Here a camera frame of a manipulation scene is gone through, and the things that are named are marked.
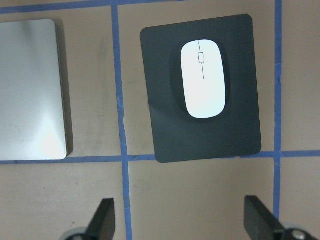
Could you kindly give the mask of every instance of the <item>computer mouse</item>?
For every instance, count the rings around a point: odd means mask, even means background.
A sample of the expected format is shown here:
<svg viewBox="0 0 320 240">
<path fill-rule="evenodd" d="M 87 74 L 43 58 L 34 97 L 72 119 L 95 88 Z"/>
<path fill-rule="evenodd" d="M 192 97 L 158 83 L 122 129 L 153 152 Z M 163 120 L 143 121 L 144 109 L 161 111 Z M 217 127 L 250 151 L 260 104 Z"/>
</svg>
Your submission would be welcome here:
<svg viewBox="0 0 320 240">
<path fill-rule="evenodd" d="M 181 70 L 186 109 L 197 119 L 219 115 L 226 105 L 224 67 L 218 45 L 195 40 L 181 50 Z"/>
</svg>

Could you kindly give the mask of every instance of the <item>silver laptop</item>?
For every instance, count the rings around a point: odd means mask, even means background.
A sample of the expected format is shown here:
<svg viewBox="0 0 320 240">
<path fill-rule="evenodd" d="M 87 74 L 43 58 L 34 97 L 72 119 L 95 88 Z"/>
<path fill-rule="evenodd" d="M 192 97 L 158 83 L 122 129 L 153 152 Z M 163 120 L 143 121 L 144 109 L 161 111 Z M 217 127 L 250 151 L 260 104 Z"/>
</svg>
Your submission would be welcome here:
<svg viewBox="0 0 320 240">
<path fill-rule="evenodd" d="M 0 161 L 66 156 L 55 23 L 0 23 Z"/>
</svg>

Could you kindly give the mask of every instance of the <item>mouse pad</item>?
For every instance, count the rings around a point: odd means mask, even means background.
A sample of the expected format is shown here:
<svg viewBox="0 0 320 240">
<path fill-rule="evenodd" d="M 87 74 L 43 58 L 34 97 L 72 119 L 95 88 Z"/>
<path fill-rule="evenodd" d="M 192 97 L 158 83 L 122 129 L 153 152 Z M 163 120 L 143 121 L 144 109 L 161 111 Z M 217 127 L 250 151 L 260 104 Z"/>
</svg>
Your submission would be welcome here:
<svg viewBox="0 0 320 240">
<path fill-rule="evenodd" d="M 144 28 L 140 33 L 155 158 L 161 163 L 227 158 L 261 150 L 253 22 L 226 16 Z M 194 118 L 183 87 L 181 50 L 195 40 L 214 41 L 221 53 L 225 107 Z"/>
</svg>

